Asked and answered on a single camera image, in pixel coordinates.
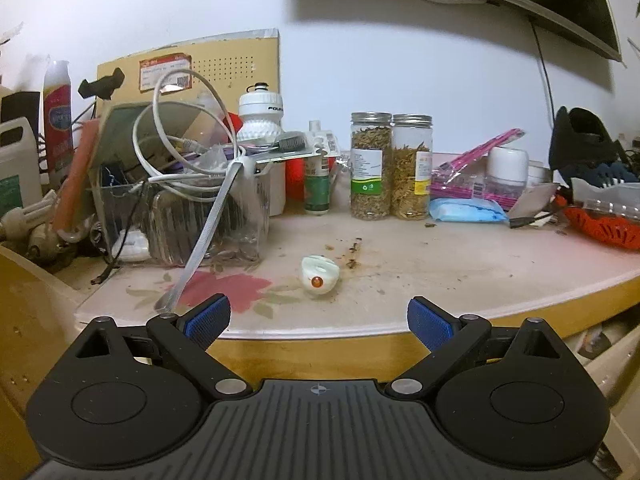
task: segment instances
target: white plastic jug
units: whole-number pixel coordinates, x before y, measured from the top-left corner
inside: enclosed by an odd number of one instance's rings
[[[0,123],[0,216],[41,199],[38,147],[29,121]]]

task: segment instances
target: spray can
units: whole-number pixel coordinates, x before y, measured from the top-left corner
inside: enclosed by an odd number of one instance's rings
[[[320,132],[320,121],[309,121],[309,131]],[[324,137],[316,135],[314,146],[322,155],[305,159],[305,212],[323,215],[329,211],[329,159],[324,148]]]
[[[68,175],[74,145],[71,136],[71,79],[68,61],[54,61],[44,76],[42,102],[47,173],[53,189]]]

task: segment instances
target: ribbed black surface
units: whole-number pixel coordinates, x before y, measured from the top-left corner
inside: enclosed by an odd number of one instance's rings
[[[546,472],[498,468],[438,432],[418,402],[372,381],[266,381],[219,402],[194,437],[154,462],[112,471],[45,464],[34,480],[602,480],[589,463]]]

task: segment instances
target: blue gripper pad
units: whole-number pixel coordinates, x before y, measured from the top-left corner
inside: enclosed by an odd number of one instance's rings
[[[231,320],[229,299],[216,294],[182,316],[182,333],[206,350],[222,334]]]
[[[409,302],[406,320],[409,330],[431,352],[435,352],[451,339],[456,331],[449,321],[415,298]]]

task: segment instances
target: dried herb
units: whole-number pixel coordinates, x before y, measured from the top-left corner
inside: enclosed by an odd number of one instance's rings
[[[429,149],[421,142],[417,148],[394,149],[394,192],[391,199],[391,211],[398,218],[422,220],[427,218],[429,195],[415,194],[415,159],[418,152]]]
[[[393,179],[391,128],[374,126],[351,135],[351,147],[356,150],[382,151],[382,192],[380,194],[351,193],[351,214],[361,220],[377,220],[388,216],[391,206]]]

